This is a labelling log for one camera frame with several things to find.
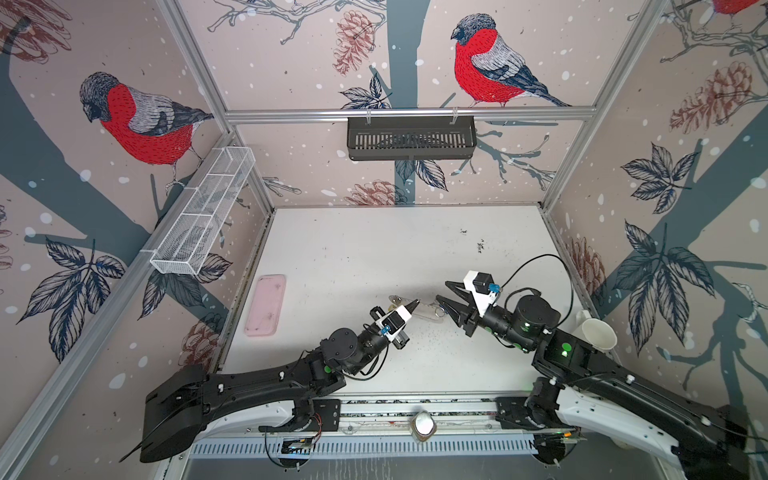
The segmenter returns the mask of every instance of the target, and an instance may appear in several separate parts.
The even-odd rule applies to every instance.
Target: bird illustration
[[[199,108],[185,107],[164,95],[145,94],[120,83],[114,76],[96,72],[80,87],[80,101],[88,121],[99,119],[115,140],[136,160],[151,165],[171,165],[174,179],[165,186],[168,194],[176,180],[176,162],[192,150],[197,127],[213,118]]]
[[[504,107],[512,98],[539,97],[559,107],[570,105],[549,94],[525,65],[525,59],[504,43],[490,15],[467,15],[456,25],[456,81],[475,99],[498,102]]]
[[[703,1],[705,0],[690,0],[690,2],[683,3],[681,6],[677,7],[677,9],[684,10],[685,8],[688,8],[692,5],[695,5]],[[707,9],[707,12],[705,12],[704,16],[702,16],[700,22],[703,22],[704,25],[701,28],[706,28],[707,24],[710,22],[714,14],[720,13],[721,15],[730,16],[730,28],[728,28],[728,30],[725,31],[725,33],[728,33],[729,31],[740,27],[740,25],[735,25],[733,23],[733,16],[741,12],[745,8],[755,5],[759,0],[706,0],[706,1],[711,3],[712,6],[710,7],[711,10]]]

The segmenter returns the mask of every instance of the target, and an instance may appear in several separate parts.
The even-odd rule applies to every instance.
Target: pink rectangular object
[[[253,302],[250,304],[248,321],[245,324],[246,335],[269,336],[275,333],[285,290],[284,275],[264,275],[256,280]]]

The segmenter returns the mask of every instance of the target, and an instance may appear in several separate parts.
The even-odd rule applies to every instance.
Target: wire basket
[[[360,117],[347,122],[346,146],[355,161],[467,160],[477,143],[471,116]]]
[[[197,275],[256,159],[248,147],[221,149],[150,263],[160,273]]]

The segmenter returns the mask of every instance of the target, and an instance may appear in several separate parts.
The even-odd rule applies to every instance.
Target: dark gray hanging basket
[[[475,118],[372,117],[347,121],[349,158],[368,160],[467,160],[478,144]]]

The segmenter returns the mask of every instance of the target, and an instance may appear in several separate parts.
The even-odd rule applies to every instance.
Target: gray floor
[[[655,461],[640,450],[622,450],[607,437],[588,440],[561,463],[546,466],[528,455],[368,458],[312,460],[301,472],[287,473],[266,459],[190,460],[184,480],[469,480],[514,478],[535,480],[656,480]]]

